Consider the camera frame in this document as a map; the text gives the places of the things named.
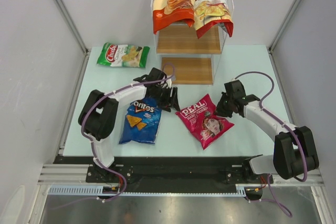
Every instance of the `metal floor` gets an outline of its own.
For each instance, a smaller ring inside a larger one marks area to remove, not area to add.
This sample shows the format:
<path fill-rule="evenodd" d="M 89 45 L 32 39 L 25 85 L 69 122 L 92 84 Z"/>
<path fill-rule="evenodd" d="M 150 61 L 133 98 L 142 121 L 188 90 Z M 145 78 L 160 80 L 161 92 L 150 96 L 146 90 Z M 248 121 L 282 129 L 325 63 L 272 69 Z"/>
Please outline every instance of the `metal floor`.
<path fill-rule="evenodd" d="M 217 223 L 321 223 L 310 187 L 275 188 L 281 203 L 293 213 L 288 218 L 273 203 L 249 204 L 243 198 L 124 196 L 102 204 L 86 200 L 52 210 L 78 196 L 48 196 L 43 224 L 217 224 Z M 269 190 L 263 198 L 271 198 Z"/>

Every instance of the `green chip bag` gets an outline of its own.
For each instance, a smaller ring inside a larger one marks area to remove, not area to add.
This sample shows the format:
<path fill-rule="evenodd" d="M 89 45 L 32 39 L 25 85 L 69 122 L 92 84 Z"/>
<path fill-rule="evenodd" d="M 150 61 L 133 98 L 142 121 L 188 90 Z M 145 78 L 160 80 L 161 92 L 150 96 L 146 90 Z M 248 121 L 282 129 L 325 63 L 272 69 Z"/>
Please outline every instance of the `green chip bag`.
<path fill-rule="evenodd" d="M 145 68 L 149 47 L 105 43 L 97 64 L 111 67 Z"/>

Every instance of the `doritos bag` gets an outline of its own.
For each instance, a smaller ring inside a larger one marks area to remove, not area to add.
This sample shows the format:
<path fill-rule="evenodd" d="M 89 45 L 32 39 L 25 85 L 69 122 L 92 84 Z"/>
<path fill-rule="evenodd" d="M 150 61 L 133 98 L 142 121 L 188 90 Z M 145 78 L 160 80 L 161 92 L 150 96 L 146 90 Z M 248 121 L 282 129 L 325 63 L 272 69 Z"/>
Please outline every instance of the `doritos bag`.
<path fill-rule="evenodd" d="M 144 98 L 132 102 L 127 109 L 124 129 L 119 144 L 125 144 L 130 141 L 155 144 L 161 111 L 153 98 Z"/>
<path fill-rule="evenodd" d="M 203 149 L 234 126 L 225 118 L 214 115 L 215 109 L 215 104 L 207 94 L 196 104 L 176 112 L 191 134 L 201 143 Z"/>

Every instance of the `wooden shelf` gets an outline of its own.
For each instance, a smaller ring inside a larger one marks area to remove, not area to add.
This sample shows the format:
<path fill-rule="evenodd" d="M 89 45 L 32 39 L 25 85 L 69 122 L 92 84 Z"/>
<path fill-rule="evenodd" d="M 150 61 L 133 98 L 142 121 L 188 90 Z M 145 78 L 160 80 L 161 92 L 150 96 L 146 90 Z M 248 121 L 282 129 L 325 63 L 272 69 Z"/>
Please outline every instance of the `wooden shelf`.
<path fill-rule="evenodd" d="M 175 67 L 173 84 L 213 84 L 210 58 L 162 58 L 162 66 L 168 62 Z M 173 69 L 166 66 L 164 71 L 172 74 Z"/>
<path fill-rule="evenodd" d="M 171 25 L 159 32 L 157 54 L 218 54 L 220 49 L 219 31 L 213 26 L 200 39 L 194 27 Z"/>

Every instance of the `red and white chip bag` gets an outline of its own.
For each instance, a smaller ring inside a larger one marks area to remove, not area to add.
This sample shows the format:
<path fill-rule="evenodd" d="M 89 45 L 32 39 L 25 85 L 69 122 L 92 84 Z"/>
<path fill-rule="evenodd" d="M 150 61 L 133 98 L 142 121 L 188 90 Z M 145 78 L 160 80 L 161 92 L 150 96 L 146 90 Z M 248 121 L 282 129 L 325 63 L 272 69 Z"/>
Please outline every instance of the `red and white chip bag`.
<path fill-rule="evenodd" d="M 200 141 L 203 149 L 234 126 L 228 120 L 214 115 L 215 110 L 216 106 L 207 94 L 196 104 L 176 112 L 188 130 Z"/>
<path fill-rule="evenodd" d="M 180 112 L 175 114 L 181 118 L 185 126 L 190 132 L 193 132 L 196 127 L 197 117 L 207 114 L 213 114 L 216 110 L 216 105 L 213 104 L 209 94 L 200 99 L 197 103 L 182 109 Z"/>
<path fill-rule="evenodd" d="M 205 150 L 232 126 L 234 126 L 234 124 L 225 118 L 220 118 L 213 114 L 210 116 L 204 114 L 204 116 L 197 118 L 196 128 L 192 134 L 200 141 L 202 148 Z"/>

